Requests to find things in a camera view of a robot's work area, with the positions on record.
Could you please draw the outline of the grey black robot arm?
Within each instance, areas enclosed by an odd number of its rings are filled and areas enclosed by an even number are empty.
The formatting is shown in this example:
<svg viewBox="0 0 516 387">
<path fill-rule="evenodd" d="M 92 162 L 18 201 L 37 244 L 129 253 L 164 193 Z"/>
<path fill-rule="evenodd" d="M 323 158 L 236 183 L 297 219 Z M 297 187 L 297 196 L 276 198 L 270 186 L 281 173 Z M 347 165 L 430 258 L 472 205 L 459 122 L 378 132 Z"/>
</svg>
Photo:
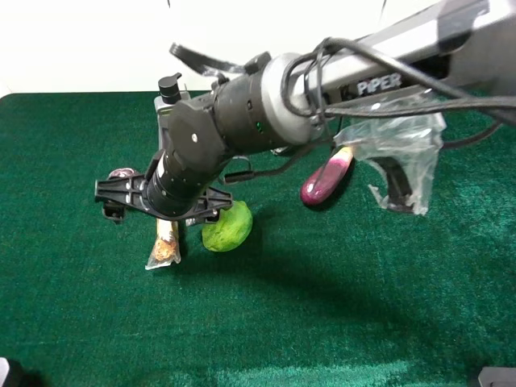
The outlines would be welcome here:
<svg viewBox="0 0 516 387">
<path fill-rule="evenodd" d="M 385 181 L 386 193 L 375 196 L 380 207 L 425 214 L 440 151 L 490 135 L 443 142 L 443 112 L 477 110 L 496 125 L 515 121 L 512 1 L 442 1 L 357 40 L 327 38 L 304 55 L 264 52 L 243 65 L 179 44 L 170 52 L 213 77 L 212 90 L 191 98 L 176 76 L 161 79 L 159 151 L 146 172 L 116 170 L 94 192 L 113 222 L 130 209 L 156 219 L 161 264 L 171 260 L 180 221 L 202 224 L 221 252 L 248 237 L 248 207 L 213 187 L 260 175 L 252 167 L 225 173 L 233 160 L 278 148 L 294 148 L 301 158 L 326 144 L 330 158 L 307 193 L 328 195 L 356 158 Z"/>
</svg>

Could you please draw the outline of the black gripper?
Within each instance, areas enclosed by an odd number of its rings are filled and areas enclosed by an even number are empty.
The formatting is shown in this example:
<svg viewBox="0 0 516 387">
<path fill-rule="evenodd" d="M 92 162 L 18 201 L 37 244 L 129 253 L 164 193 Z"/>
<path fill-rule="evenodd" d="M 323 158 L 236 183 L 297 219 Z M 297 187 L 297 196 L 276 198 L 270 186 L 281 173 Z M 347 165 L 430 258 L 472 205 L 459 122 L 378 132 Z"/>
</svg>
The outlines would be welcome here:
<svg viewBox="0 0 516 387">
<path fill-rule="evenodd" d="M 211 187 L 208 180 L 188 180 L 187 172 L 164 149 L 155 153 L 145 173 L 96 181 L 94 200 L 102 204 L 103 216 L 116 223 L 124 220 L 127 209 L 178 221 L 181 256 L 188 254 L 187 226 L 183 219 L 214 223 L 222 210 L 233 206 L 232 195 Z"/>
</svg>

